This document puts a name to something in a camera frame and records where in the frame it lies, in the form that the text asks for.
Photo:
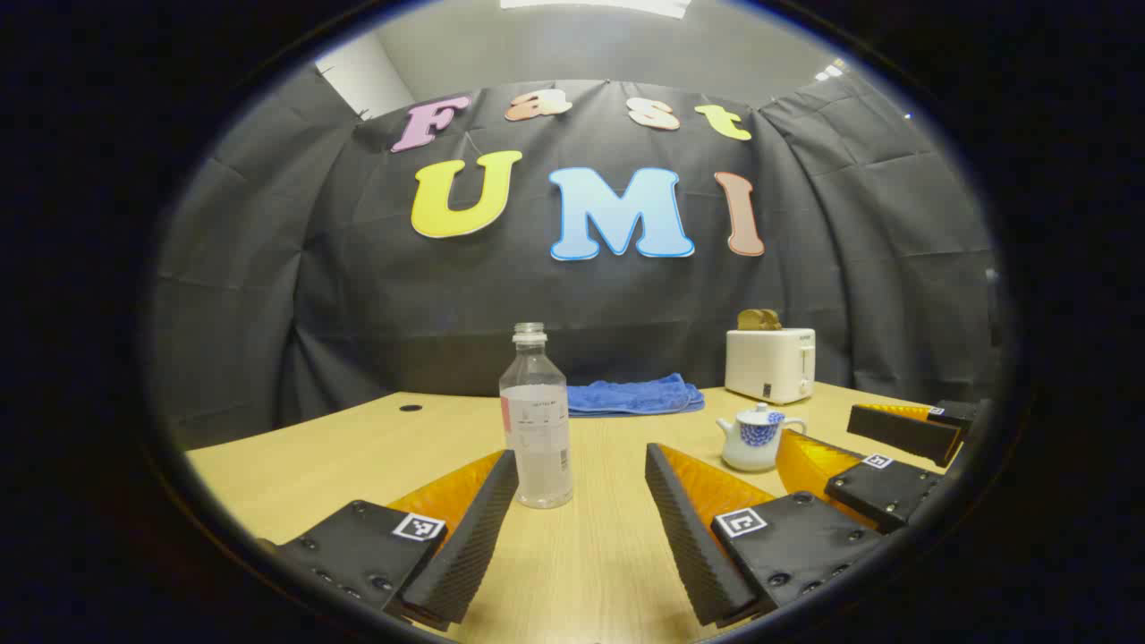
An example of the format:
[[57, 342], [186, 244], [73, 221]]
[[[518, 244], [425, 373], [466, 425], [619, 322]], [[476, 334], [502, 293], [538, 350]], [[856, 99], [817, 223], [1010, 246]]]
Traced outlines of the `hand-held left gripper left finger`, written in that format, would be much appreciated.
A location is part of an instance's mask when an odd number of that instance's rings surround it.
[[371, 620], [447, 631], [469, 612], [518, 484], [514, 453], [497, 450], [388, 505], [352, 500], [298, 537], [262, 545]]

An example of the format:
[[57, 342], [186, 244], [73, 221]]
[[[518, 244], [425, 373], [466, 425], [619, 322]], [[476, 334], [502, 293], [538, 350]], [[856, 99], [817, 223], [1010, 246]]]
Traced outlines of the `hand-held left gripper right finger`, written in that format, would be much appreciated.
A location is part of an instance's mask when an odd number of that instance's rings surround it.
[[883, 537], [811, 492], [774, 496], [668, 445], [647, 443], [645, 480], [703, 626], [815, 594]]

